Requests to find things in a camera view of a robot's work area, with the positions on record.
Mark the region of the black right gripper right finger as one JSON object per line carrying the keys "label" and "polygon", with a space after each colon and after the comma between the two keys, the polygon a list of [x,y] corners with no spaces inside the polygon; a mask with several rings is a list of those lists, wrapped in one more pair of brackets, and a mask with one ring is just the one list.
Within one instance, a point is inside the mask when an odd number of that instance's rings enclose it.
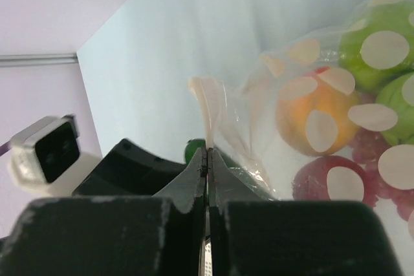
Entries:
{"label": "black right gripper right finger", "polygon": [[208,157],[214,275],[400,275],[379,218],[359,202],[261,198]]}

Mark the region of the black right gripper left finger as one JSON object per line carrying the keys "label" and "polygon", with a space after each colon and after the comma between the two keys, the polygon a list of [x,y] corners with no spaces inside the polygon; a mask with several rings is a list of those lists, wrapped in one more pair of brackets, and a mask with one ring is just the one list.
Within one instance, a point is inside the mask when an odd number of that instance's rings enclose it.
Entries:
{"label": "black right gripper left finger", "polygon": [[201,275],[205,148],[152,196],[31,202],[1,248],[2,275]]}

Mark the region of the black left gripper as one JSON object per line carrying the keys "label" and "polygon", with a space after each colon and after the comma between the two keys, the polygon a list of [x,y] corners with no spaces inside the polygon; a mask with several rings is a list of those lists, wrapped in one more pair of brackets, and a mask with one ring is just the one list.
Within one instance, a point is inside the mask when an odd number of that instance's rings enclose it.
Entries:
{"label": "black left gripper", "polygon": [[109,151],[72,195],[152,196],[185,168],[184,164],[160,158],[124,138]]}

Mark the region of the clear polka dot zip bag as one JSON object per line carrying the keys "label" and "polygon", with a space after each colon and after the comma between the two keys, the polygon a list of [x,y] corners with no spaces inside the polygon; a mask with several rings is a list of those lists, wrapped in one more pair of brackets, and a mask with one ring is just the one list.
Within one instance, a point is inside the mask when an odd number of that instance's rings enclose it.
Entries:
{"label": "clear polka dot zip bag", "polygon": [[244,85],[188,87],[206,145],[275,198],[394,203],[413,221],[413,0],[366,0],[337,27],[262,53]]}

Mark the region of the orange yellow fake fruit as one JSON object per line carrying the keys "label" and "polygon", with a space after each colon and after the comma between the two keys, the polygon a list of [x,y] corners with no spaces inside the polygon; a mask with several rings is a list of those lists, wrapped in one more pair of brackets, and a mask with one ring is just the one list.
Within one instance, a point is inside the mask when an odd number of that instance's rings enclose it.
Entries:
{"label": "orange yellow fake fruit", "polygon": [[307,156],[343,149],[359,130],[348,117],[359,104],[355,85],[353,75],[338,67],[321,67],[284,84],[276,103],[280,137]]}

